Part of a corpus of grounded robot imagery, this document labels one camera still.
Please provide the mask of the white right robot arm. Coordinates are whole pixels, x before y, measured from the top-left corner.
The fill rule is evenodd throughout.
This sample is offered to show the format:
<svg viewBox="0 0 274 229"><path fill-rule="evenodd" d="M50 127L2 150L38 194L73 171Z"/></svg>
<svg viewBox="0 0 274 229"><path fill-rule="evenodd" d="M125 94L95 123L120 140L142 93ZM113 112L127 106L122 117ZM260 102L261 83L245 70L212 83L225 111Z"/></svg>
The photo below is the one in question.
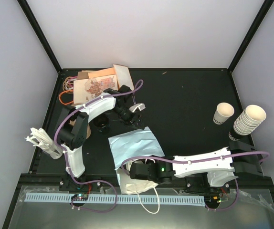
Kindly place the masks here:
<svg viewBox="0 0 274 229"><path fill-rule="evenodd" d="M204 175L202 189L213 192L236 178L263 177L261 162L264 154L243 142L231 141L222 149L193 156L141 156L123 165L131 179L170 184L178 178Z"/></svg>

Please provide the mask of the light blue paper bag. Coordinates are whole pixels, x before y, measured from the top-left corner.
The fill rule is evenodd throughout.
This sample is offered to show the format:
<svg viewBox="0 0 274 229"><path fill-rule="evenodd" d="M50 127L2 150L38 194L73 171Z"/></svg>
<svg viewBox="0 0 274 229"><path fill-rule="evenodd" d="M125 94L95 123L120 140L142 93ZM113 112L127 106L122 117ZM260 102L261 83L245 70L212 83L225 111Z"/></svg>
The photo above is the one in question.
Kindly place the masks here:
<svg viewBox="0 0 274 229"><path fill-rule="evenodd" d="M137 195L139 203L142 203L140 194L153 189L156 197L158 183L149 180L131 179L121 168L124 160L137 156L164 156L163 150L150 130L134 130L124 134L112 136L108 139L110 150L114 159L115 171L122 194Z"/></svg>

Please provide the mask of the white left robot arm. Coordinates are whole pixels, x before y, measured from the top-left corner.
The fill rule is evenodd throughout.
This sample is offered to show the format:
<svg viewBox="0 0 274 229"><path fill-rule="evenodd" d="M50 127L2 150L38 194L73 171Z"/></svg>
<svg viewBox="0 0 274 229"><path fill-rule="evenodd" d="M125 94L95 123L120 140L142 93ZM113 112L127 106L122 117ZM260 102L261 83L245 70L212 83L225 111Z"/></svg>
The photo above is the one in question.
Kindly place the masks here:
<svg viewBox="0 0 274 229"><path fill-rule="evenodd" d="M106 111L115 112L122 123L137 129L144 129L141 122L141 111L145 104L138 103L131 107L126 105L128 99L139 87L131 90L122 85L119 90L105 89L95 99L77 106L63 107L55 130L54 142L65 154L66 172L72 174L70 185L75 190L86 187L87 179L82 176L85 172L82 147L86 141L88 125Z"/></svg>

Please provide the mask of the brown pulp cup carrier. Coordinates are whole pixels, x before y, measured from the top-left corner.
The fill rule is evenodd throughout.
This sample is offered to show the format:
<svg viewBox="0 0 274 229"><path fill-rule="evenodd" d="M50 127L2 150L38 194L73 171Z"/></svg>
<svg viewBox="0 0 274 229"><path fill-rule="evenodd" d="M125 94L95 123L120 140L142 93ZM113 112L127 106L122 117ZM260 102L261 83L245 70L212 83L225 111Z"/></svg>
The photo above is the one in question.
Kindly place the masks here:
<svg viewBox="0 0 274 229"><path fill-rule="evenodd" d="M74 126L75 125L75 120L74 121L69 121L69 124L71 126ZM90 129L90 125L87 126L87 134L86 134L86 139L88 139L91 135L91 129Z"/></svg>

